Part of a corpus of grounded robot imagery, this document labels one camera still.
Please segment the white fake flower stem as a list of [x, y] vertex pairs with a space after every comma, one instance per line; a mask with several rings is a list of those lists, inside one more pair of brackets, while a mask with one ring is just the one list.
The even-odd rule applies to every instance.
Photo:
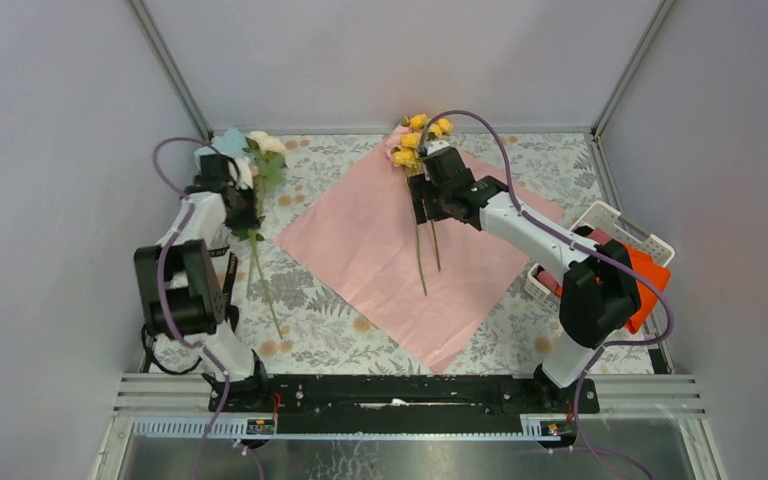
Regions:
[[246, 297], [251, 298], [254, 280], [257, 279], [272, 323], [280, 340], [284, 339], [281, 324], [275, 310], [274, 299], [263, 269], [259, 244], [265, 241], [260, 232], [265, 221], [266, 196], [285, 183], [286, 146], [276, 136], [265, 131], [252, 131], [245, 137], [243, 152], [249, 158], [251, 189], [254, 194], [254, 213], [257, 224], [247, 228], [241, 239], [247, 240], [250, 249], [249, 280]]

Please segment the yellow fake flower stem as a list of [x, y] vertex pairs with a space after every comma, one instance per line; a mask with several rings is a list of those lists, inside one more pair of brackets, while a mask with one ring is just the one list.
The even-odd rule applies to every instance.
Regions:
[[420, 137], [424, 135], [425, 140], [447, 139], [453, 130], [453, 124], [446, 117], [432, 122], [426, 114], [417, 114], [411, 117], [403, 117], [394, 130], [385, 138], [386, 157], [394, 168], [402, 171], [411, 195], [411, 204], [416, 220], [414, 232], [417, 269], [425, 296], [428, 295], [428, 288], [421, 252], [420, 226], [423, 224], [429, 224], [430, 238], [438, 272], [442, 270], [442, 265], [435, 222], [433, 220], [420, 219], [420, 213], [423, 212], [424, 208], [419, 186], [420, 175], [423, 173], [423, 163], [419, 153]]

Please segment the pink purple wrapping paper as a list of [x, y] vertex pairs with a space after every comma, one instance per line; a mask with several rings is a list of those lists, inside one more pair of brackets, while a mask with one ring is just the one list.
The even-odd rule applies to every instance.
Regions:
[[268, 264], [282, 373], [518, 373], [561, 327], [525, 291], [526, 258], [454, 221], [416, 226], [406, 180], [374, 136], [289, 141]]

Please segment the pink fake flower stem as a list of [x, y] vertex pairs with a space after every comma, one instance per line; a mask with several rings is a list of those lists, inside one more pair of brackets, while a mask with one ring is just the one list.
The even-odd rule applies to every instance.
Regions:
[[[384, 151], [387, 159], [391, 162], [392, 166], [394, 168], [397, 168], [402, 171], [402, 173], [405, 176], [406, 184], [407, 184], [407, 178], [412, 175], [416, 174], [423, 174], [422, 170], [422, 162], [419, 157], [418, 148], [419, 148], [419, 132], [412, 130], [407, 125], [398, 125], [395, 127], [395, 129], [385, 137], [384, 140]], [[411, 205], [411, 198], [410, 198], [410, 206], [411, 211], [414, 217], [413, 208]], [[440, 248], [439, 248], [439, 242], [438, 242], [438, 236], [436, 231], [436, 226], [433, 221], [429, 221], [425, 224], [430, 225], [430, 235], [431, 235], [431, 242], [432, 242], [432, 248], [434, 253], [434, 260], [436, 264], [437, 271], [440, 272], [442, 270], [442, 261], [440, 256]], [[415, 227], [415, 240], [416, 240], [416, 257], [417, 257], [417, 267], [418, 267], [418, 273], [420, 275], [421, 279], [424, 279], [424, 270], [422, 265], [422, 253], [421, 253], [421, 246], [420, 246], [420, 226], [417, 225]]]

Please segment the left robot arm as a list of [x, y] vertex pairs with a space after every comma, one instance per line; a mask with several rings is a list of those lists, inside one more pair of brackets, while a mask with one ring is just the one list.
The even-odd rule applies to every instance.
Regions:
[[247, 162], [219, 151], [197, 160], [193, 183], [179, 191], [167, 232], [133, 255], [146, 331], [195, 352], [205, 379], [248, 411], [269, 401], [262, 361], [237, 337], [232, 290], [221, 284], [216, 258], [235, 268], [223, 234], [256, 226]]

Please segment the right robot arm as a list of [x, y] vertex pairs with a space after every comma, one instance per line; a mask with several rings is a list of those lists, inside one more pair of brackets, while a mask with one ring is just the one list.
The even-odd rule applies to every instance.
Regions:
[[419, 159], [419, 173], [408, 180], [418, 222], [453, 219], [495, 236], [560, 284], [563, 332], [535, 372], [533, 396], [543, 410], [561, 410], [606, 338], [642, 305], [628, 249], [616, 240], [599, 244], [561, 227], [494, 176], [477, 178], [445, 141], [420, 148]]

